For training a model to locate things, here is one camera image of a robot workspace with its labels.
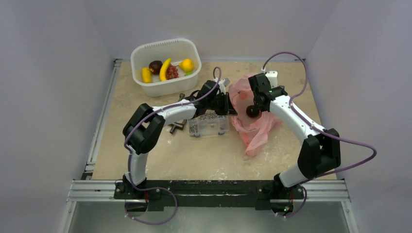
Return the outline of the dark plum fake fruit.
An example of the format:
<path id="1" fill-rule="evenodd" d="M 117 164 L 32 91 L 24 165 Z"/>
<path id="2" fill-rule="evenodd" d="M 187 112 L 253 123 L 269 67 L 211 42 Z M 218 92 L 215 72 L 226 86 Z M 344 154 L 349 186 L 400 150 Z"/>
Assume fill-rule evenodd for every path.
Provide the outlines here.
<path id="1" fill-rule="evenodd" d="M 257 117 L 259 117 L 259 116 L 261 115 L 261 112 L 260 112 L 260 110 L 259 110 L 259 108 L 258 108 L 257 106 L 255 106 L 255 105 L 249 105 L 249 106 L 246 108 L 246 115 L 247 115 L 249 118 L 257 118 Z"/>

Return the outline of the pink plastic bag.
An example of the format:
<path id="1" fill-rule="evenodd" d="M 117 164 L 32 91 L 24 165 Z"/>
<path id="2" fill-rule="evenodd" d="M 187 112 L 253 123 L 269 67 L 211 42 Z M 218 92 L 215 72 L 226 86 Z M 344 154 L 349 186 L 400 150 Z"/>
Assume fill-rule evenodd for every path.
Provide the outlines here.
<path id="1" fill-rule="evenodd" d="M 253 105 L 254 94 L 248 76 L 243 75 L 229 86 L 229 99 L 237 112 L 231 116 L 231 123 L 245 145 L 244 153 L 255 157 L 268 142 L 269 132 L 281 125 L 281 120 L 270 112 L 259 113 L 257 117 L 247 115 L 247 107 Z"/>

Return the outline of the red fake strawberries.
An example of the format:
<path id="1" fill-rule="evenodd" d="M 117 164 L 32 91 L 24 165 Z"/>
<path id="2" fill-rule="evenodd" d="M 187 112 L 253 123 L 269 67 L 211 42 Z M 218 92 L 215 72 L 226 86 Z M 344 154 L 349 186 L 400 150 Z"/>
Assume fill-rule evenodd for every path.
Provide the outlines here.
<path id="1" fill-rule="evenodd" d="M 178 68 L 174 65 L 169 65 L 169 67 L 166 70 L 165 76 L 167 80 L 178 78 L 179 77 Z"/>

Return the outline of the yellow fake banana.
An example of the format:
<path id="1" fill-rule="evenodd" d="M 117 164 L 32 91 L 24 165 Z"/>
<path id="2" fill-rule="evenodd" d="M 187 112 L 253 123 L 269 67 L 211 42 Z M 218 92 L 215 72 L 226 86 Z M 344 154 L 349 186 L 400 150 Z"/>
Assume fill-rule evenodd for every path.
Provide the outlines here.
<path id="1" fill-rule="evenodd" d="M 160 81 L 166 81 L 167 79 L 166 79 L 166 70 L 167 70 L 167 68 L 169 67 L 169 65 L 171 64 L 171 61 L 172 61 L 172 59 L 171 58 L 168 58 L 168 59 L 166 59 L 165 60 L 165 62 L 163 63 L 163 66 L 162 66 L 162 68 L 161 68 L 161 71 L 160 71 L 160 73 L 159 73 L 159 79 L 160 79 Z"/>
<path id="2" fill-rule="evenodd" d="M 152 73 L 148 67 L 143 67 L 141 70 L 141 77 L 144 83 L 152 82 Z"/>

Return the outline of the dark red fake apple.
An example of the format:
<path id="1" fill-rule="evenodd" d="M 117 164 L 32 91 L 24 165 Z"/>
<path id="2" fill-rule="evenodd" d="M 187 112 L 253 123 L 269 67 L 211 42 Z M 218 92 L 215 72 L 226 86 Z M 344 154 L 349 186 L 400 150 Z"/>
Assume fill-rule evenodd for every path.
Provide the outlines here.
<path id="1" fill-rule="evenodd" d="M 152 74 L 158 75 L 161 71 L 162 66 L 162 61 L 155 60 L 149 63 L 149 70 Z"/>

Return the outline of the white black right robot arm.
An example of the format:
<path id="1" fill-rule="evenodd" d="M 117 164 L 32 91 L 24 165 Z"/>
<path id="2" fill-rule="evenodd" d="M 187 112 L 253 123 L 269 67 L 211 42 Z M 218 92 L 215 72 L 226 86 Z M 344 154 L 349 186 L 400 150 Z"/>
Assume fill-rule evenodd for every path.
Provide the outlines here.
<path id="1" fill-rule="evenodd" d="M 273 84 L 274 80 L 273 72 L 248 78 L 255 106 L 280 118 L 301 144 L 296 165 L 274 176 L 272 191 L 283 198 L 291 193 L 292 187 L 339 167 L 341 150 L 338 132 L 311 120 L 294 105 L 283 87 Z"/>

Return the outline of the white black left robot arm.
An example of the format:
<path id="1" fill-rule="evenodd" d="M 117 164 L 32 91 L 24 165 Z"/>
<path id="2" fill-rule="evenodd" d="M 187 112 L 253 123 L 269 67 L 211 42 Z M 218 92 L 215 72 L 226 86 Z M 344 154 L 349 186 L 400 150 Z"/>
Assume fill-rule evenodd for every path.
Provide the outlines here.
<path id="1" fill-rule="evenodd" d="M 229 80 L 208 80 L 200 90 L 177 103 L 151 107 L 141 104 L 123 128 L 124 146 L 129 151 L 127 171 L 122 182 L 116 184 L 115 199 L 158 198 L 163 187 L 147 187 L 146 164 L 149 152 L 156 146 L 162 129 L 181 120 L 189 120 L 204 115 L 206 111 L 215 111 L 226 116 L 236 111 L 230 103 L 225 88 Z"/>

